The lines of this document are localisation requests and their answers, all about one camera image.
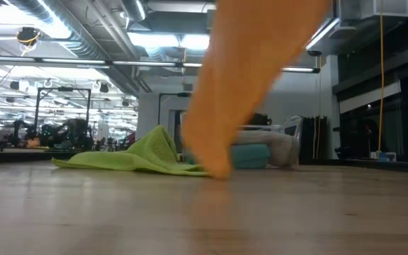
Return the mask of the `orange microfiber towel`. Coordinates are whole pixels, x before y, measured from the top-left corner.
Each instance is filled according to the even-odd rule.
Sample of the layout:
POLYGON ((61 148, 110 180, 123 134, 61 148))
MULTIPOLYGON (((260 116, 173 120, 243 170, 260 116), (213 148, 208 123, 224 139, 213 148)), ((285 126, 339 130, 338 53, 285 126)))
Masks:
POLYGON ((230 146, 282 69, 322 23, 332 0, 217 0, 210 43, 182 127, 185 146, 215 179, 230 146))

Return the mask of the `teal microfiber towel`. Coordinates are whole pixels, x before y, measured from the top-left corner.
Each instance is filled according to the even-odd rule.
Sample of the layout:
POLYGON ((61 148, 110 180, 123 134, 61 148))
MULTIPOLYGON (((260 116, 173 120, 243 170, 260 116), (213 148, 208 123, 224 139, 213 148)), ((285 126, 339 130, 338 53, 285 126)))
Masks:
POLYGON ((262 169, 270 158, 266 144, 234 144, 225 157, 233 169, 262 169))

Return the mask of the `green microfiber towel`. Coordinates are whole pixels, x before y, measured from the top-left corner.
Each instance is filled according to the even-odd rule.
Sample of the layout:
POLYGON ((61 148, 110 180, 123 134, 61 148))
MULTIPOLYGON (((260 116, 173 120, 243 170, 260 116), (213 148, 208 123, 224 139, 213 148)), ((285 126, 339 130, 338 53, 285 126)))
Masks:
POLYGON ((81 152, 68 160, 52 159, 61 169, 99 169, 146 171, 175 176, 207 177, 197 164, 184 164, 176 153, 174 140, 158 125, 127 150, 119 152, 81 152))

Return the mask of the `grey microfiber towel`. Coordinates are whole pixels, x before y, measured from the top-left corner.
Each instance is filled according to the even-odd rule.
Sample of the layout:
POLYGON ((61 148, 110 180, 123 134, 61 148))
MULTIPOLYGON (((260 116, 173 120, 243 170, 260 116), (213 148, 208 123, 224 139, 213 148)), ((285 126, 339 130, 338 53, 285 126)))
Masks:
POLYGON ((242 130, 234 145, 266 145, 270 152, 268 163, 272 166, 287 167, 299 163, 298 140, 291 136, 274 131, 242 130))

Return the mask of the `clear plastic bin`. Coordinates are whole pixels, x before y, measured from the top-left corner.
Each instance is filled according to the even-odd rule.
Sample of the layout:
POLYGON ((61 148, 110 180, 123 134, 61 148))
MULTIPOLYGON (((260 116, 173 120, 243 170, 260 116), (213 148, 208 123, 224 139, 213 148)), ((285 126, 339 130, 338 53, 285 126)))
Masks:
POLYGON ((302 126, 302 118, 300 116, 294 116, 287 120, 282 125, 274 125, 272 120, 262 113, 255 113, 252 119, 246 124, 240 127, 239 131, 243 130, 258 130, 258 131, 274 131, 291 135, 298 140, 299 152, 300 152, 300 133, 302 126))

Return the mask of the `black stacked panels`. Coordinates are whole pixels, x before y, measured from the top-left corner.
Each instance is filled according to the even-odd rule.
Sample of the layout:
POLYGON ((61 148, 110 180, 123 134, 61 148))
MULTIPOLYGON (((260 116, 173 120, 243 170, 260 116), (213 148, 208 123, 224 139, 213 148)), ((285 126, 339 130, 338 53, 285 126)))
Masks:
POLYGON ((327 158, 327 116, 302 119, 300 136, 300 162, 327 158))

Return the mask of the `long ceiling light bar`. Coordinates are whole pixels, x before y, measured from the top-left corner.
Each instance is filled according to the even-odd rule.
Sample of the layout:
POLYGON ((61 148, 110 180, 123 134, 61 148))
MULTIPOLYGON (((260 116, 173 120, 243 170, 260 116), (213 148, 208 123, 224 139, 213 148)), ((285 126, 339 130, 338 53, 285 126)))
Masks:
POLYGON ((65 59, 44 57, 14 57, 0 56, 0 65, 61 67, 61 68, 93 68, 109 69, 110 67, 171 67, 171 68, 201 68, 201 63, 193 62, 154 62, 142 60, 102 60, 102 59, 65 59))

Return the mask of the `blue box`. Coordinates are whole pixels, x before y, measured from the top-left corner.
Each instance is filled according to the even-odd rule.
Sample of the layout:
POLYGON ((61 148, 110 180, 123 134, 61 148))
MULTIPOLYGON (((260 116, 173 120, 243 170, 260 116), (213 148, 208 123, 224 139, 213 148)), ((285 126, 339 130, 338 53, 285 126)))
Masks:
POLYGON ((371 152, 370 159, 384 162, 397 161, 397 155, 395 152, 371 152))

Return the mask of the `white ceiling unit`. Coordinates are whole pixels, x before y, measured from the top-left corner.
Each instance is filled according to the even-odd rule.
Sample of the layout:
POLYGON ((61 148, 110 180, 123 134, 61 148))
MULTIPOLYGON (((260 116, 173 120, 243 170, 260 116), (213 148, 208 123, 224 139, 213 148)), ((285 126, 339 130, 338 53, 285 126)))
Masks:
POLYGON ((408 17, 408 0, 336 0, 344 20, 373 16, 408 17))

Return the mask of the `black aluminium table frame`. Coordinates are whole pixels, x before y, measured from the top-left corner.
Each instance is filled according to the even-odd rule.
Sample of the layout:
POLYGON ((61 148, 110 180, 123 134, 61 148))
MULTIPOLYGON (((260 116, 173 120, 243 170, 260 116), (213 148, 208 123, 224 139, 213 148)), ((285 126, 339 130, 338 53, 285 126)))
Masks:
MULTIPOLYGON (((55 159, 69 159, 76 152, 44 152, 35 149, 29 152, 27 149, 20 149, 15 152, 8 150, 0 152, 0 163, 11 162, 36 162, 55 159)), ((399 171, 408 173, 408 162, 398 161, 373 161, 373 160, 352 160, 352 159, 310 159, 301 163, 305 166, 353 166, 367 169, 382 169, 388 171, 399 171)))

